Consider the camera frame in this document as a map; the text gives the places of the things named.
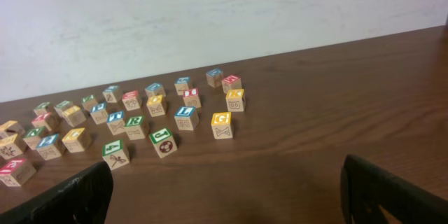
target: alphabet block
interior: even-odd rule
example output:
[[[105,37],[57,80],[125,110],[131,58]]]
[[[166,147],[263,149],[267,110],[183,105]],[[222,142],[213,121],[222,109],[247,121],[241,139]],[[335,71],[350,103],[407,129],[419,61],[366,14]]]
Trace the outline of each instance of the alphabet block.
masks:
[[[59,125],[59,120],[51,112],[36,117],[31,121],[34,127],[45,126],[48,131],[55,130]]]
[[[182,106],[174,115],[174,119],[180,130],[194,130],[199,123],[194,106]]]
[[[109,114],[106,110],[106,102],[93,106],[90,109],[90,115],[97,125],[107,122]]]
[[[183,91],[183,102],[185,106],[194,106],[195,108],[201,107],[201,100],[199,98],[199,91],[197,88]]]
[[[48,133],[48,129],[45,126],[30,129],[23,137],[23,141],[30,149],[35,151],[37,145],[42,141],[42,138],[48,136]]]
[[[103,95],[106,98],[106,102],[117,103],[121,100],[123,91],[121,91],[120,86],[112,85],[103,91]]]
[[[234,75],[224,78],[221,83],[223,84],[224,94],[227,94],[231,89],[243,88],[241,85],[241,78]]]
[[[17,157],[25,152],[27,145],[22,140],[22,136],[14,134],[0,140],[0,155],[8,160]]]
[[[180,77],[176,80],[174,87],[178,95],[183,95],[183,91],[192,88],[190,77]]]
[[[163,95],[163,97],[166,97],[167,94],[165,93],[165,89],[163,88],[163,85],[160,83],[153,83],[146,87],[145,89],[146,95],[149,97],[153,97],[156,95]]]
[[[177,151],[177,145],[173,134],[167,128],[151,134],[150,138],[153,142],[155,151],[159,155],[159,158],[164,158],[174,151]]]
[[[36,151],[44,160],[62,157],[65,146],[62,144],[59,134],[44,137],[36,146]]]
[[[0,180],[6,186],[23,186],[35,173],[36,169],[30,161],[18,158],[0,169]]]
[[[25,133],[23,127],[17,122],[10,120],[0,126],[0,137],[6,138],[14,134],[22,136]]]
[[[125,133],[125,112],[119,111],[117,113],[110,114],[107,118],[107,126],[114,136],[117,134]]]
[[[72,129],[62,139],[70,153],[85,151],[92,143],[92,139],[86,132],[85,128]]]
[[[162,116],[167,112],[167,101],[161,94],[149,97],[146,106],[152,117]]]
[[[97,101],[97,98],[93,94],[91,94],[89,96],[84,97],[81,100],[81,104],[83,105],[83,108],[86,111],[90,111],[93,106],[98,105],[98,101]]]
[[[64,117],[63,112],[66,111],[67,109],[70,109],[73,105],[73,102],[71,101],[63,101],[60,104],[55,106],[55,111],[56,113],[60,116],[60,117]]]
[[[51,102],[49,101],[41,103],[34,109],[34,113],[36,114],[36,116],[40,116],[49,112],[55,112],[54,109],[51,107]]]
[[[231,112],[215,113],[211,117],[211,130],[215,139],[233,138],[232,114]]]
[[[72,127],[76,127],[87,120],[83,111],[78,106],[72,106],[64,111],[62,115],[64,115],[65,120]]]
[[[132,111],[134,109],[140,109],[141,107],[141,98],[138,90],[127,92],[123,95],[123,104],[126,107],[126,110]]]
[[[225,97],[227,102],[227,109],[230,112],[242,112],[246,105],[246,96],[244,94],[244,89],[229,90],[227,96]]]
[[[207,83],[210,86],[217,88],[221,85],[224,73],[221,71],[221,69],[213,69],[211,71],[206,72],[205,76],[207,78]]]
[[[129,140],[145,139],[149,133],[149,124],[143,115],[134,116],[126,122],[125,129]]]
[[[130,163],[129,151],[123,144],[123,140],[113,141],[103,147],[103,159],[111,170],[120,168]]]

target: wall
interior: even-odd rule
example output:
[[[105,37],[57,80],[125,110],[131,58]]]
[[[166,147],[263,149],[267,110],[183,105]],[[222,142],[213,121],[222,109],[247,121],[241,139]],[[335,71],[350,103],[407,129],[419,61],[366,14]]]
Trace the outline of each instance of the wall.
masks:
[[[0,101],[434,27],[447,13],[448,0],[0,0]]]

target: toy block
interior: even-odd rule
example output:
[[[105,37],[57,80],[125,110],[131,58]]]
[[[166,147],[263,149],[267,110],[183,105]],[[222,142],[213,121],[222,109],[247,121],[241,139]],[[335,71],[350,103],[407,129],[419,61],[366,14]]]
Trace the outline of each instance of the toy block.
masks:
[[[201,107],[201,99],[199,98],[199,91],[197,88],[183,91],[183,102],[185,106],[194,106],[195,108]]]
[[[141,107],[141,98],[138,90],[127,92],[123,95],[123,104],[126,107],[126,110],[132,111],[134,109],[140,109]]]
[[[35,151],[36,146],[42,141],[42,138],[48,136],[48,133],[48,129],[45,126],[30,129],[23,137],[23,141],[30,149]]]
[[[34,127],[45,126],[48,131],[52,131],[55,130],[56,127],[59,125],[59,120],[55,117],[54,114],[49,112],[36,117],[34,120],[31,121],[31,124]]]
[[[106,102],[117,103],[121,100],[123,96],[123,91],[121,91],[120,86],[110,86],[103,91],[104,98]]]
[[[130,163],[129,151],[123,144],[123,140],[113,141],[103,147],[103,159],[111,170],[120,168]]]
[[[5,160],[17,157],[25,152],[27,144],[22,140],[22,136],[14,134],[0,140],[0,156]]]
[[[6,138],[14,134],[22,136],[25,133],[23,127],[17,121],[8,121],[0,126],[0,137]]]
[[[129,140],[145,139],[149,133],[149,124],[143,115],[134,116],[126,122],[125,129]]]
[[[229,90],[225,96],[227,109],[230,112],[242,112],[246,106],[246,96],[244,89]]]
[[[70,130],[62,139],[62,143],[70,153],[77,153],[85,151],[92,143],[92,138],[85,128],[78,128]]]
[[[152,133],[150,138],[153,142],[155,151],[159,155],[159,158],[164,158],[174,151],[177,151],[177,145],[173,134],[167,128],[161,129],[156,133]]]
[[[192,88],[190,77],[180,77],[176,80],[174,87],[178,95],[183,95],[183,91]]]
[[[206,72],[205,76],[207,78],[207,83],[210,86],[217,88],[221,85],[224,73],[221,71],[221,69],[213,69],[211,71]]]
[[[36,151],[44,160],[62,157],[65,145],[62,144],[59,134],[44,137],[36,146]]]
[[[0,169],[0,180],[6,186],[23,186],[35,173],[36,169],[30,161],[18,158]]]
[[[161,94],[149,97],[146,106],[152,117],[162,116],[167,112],[167,101]]]
[[[92,109],[93,106],[98,105],[98,101],[97,101],[97,98],[93,94],[91,94],[87,97],[84,97],[81,100],[81,104],[83,105],[83,108],[86,111],[90,111],[90,109]]]
[[[174,114],[174,119],[180,130],[194,130],[199,123],[199,116],[194,106],[182,106]]]
[[[107,126],[114,136],[117,134],[125,133],[125,112],[119,111],[117,113],[110,114],[107,118]]]
[[[40,116],[49,112],[55,112],[55,110],[51,107],[51,102],[49,101],[41,103],[41,105],[37,106],[34,109],[34,113],[36,114],[36,116]]]
[[[64,111],[62,115],[64,115],[66,122],[72,127],[76,127],[87,120],[84,112],[78,106],[72,106]]]
[[[107,122],[109,114],[106,110],[106,102],[93,106],[90,109],[90,115],[97,125]]]
[[[66,111],[67,109],[70,109],[73,105],[73,102],[71,101],[63,101],[60,104],[55,106],[55,111],[56,113],[60,116],[60,117],[64,117],[63,112]]]
[[[231,89],[243,88],[241,85],[241,78],[238,76],[228,76],[224,78],[221,83],[223,84],[224,94],[227,94]]]
[[[165,89],[163,88],[163,85],[160,83],[153,83],[149,85],[148,87],[146,87],[145,91],[148,98],[156,95],[163,95],[163,97],[167,96],[167,94],[165,93]]]
[[[211,117],[211,130],[213,130],[215,139],[233,138],[231,112],[213,114]]]

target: wooden block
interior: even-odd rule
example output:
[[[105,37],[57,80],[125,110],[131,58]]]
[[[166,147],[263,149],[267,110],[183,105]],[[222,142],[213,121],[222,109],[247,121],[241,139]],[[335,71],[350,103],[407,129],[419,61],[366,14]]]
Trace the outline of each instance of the wooden block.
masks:
[[[149,124],[143,115],[134,116],[126,122],[125,129],[129,140],[145,139],[149,133]]]
[[[104,98],[106,98],[106,102],[117,103],[121,100],[123,96],[123,91],[121,91],[121,87],[114,85],[106,88],[103,91]]]
[[[97,98],[93,94],[91,94],[89,96],[84,97],[81,100],[81,104],[83,105],[83,108],[86,111],[90,111],[90,109],[92,109],[93,106],[98,105],[98,101]]]
[[[167,128],[151,134],[150,138],[153,142],[155,151],[159,155],[159,158],[164,158],[174,151],[177,151],[177,145],[173,134]]]
[[[224,77],[224,73],[221,71],[221,69],[213,69],[205,73],[205,76],[207,78],[207,83],[217,88],[221,86],[221,81]]]
[[[27,144],[22,141],[22,136],[14,134],[0,140],[0,155],[8,160],[17,157],[25,152]]]
[[[107,122],[109,114],[106,110],[106,102],[93,106],[90,109],[90,115],[97,125]]]
[[[223,84],[224,94],[227,94],[231,89],[243,88],[241,85],[241,78],[238,76],[228,76],[224,78],[221,83]]]
[[[229,139],[233,137],[231,112],[215,113],[211,117],[211,130],[215,139]]]
[[[37,106],[34,109],[34,113],[36,114],[36,116],[40,116],[49,112],[51,113],[55,112],[55,110],[51,106],[51,102],[49,101],[41,103],[41,105]]]
[[[194,106],[195,108],[201,107],[201,99],[199,98],[199,91],[197,88],[183,91],[183,102],[185,106]]]
[[[65,120],[72,127],[76,127],[87,120],[84,112],[78,106],[72,106],[64,111],[62,115],[64,115]]]
[[[167,112],[167,101],[161,94],[149,97],[146,106],[152,117],[163,116]]]
[[[176,80],[174,87],[178,95],[183,95],[183,91],[190,90],[193,86],[190,77],[180,77]]]
[[[31,123],[34,127],[45,126],[48,131],[52,131],[55,130],[59,125],[59,120],[53,113],[49,112],[43,115],[39,115],[34,120],[32,120]]]
[[[0,137],[2,138],[6,138],[14,134],[23,136],[24,133],[25,130],[17,121],[10,120],[0,126]]]
[[[230,112],[242,112],[246,106],[246,96],[244,89],[229,90],[225,97],[227,109]]]
[[[36,146],[36,151],[44,160],[62,157],[65,145],[62,144],[59,134],[44,137]]]
[[[163,97],[167,96],[167,94],[165,93],[165,89],[163,88],[163,85],[160,83],[153,83],[149,85],[148,87],[146,87],[145,91],[148,98],[156,95],[163,95]]]
[[[35,151],[37,145],[42,141],[42,138],[48,136],[48,134],[49,132],[47,127],[37,127],[34,129],[30,129],[23,137],[23,141],[28,145],[30,149]]]
[[[174,119],[180,130],[194,130],[199,123],[199,116],[194,106],[180,107],[174,114]]]
[[[129,151],[123,144],[123,140],[113,141],[103,147],[103,159],[111,170],[120,168],[130,163]]]
[[[133,111],[134,109],[140,109],[141,98],[138,90],[127,92],[123,95],[123,104],[126,110]]]
[[[63,101],[60,104],[55,106],[55,111],[56,113],[60,116],[60,117],[64,117],[63,112],[66,111],[67,109],[70,109],[73,105],[73,102],[71,101]]]
[[[62,143],[70,153],[77,153],[85,151],[92,143],[92,138],[85,128],[78,128],[70,130],[62,139]]]
[[[107,126],[114,136],[117,134],[125,133],[125,112],[119,111],[117,113],[110,114],[107,118]]]
[[[23,186],[35,173],[36,169],[30,161],[18,158],[0,169],[0,180],[6,186]]]

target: wooden table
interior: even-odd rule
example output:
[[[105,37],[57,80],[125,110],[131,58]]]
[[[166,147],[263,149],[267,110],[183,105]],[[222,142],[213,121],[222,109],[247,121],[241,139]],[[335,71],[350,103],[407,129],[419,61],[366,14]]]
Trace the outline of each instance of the wooden table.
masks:
[[[212,113],[226,111],[222,89],[206,82],[205,71],[214,66],[125,81],[119,83],[124,91],[141,94],[155,81],[165,86],[168,115],[151,118],[150,128],[169,127],[178,151],[160,159],[149,140],[112,136],[88,118],[83,126],[93,145],[45,162],[28,150],[38,172],[23,188],[0,185],[0,212],[101,161],[102,146],[118,138],[132,162],[113,171],[107,223],[342,223],[340,168],[349,153],[448,199],[444,27],[217,67],[241,76],[246,90],[247,110],[232,115],[233,140],[217,141],[211,131]],[[180,132],[174,122],[183,105],[174,91],[181,76],[191,76],[201,94],[194,132]],[[29,129],[41,102],[79,105],[86,95],[102,97],[106,86],[2,103],[0,121],[18,120]],[[145,106],[127,112],[138,114],[149,116]],[[63,122],[60,133],[69,129]]]

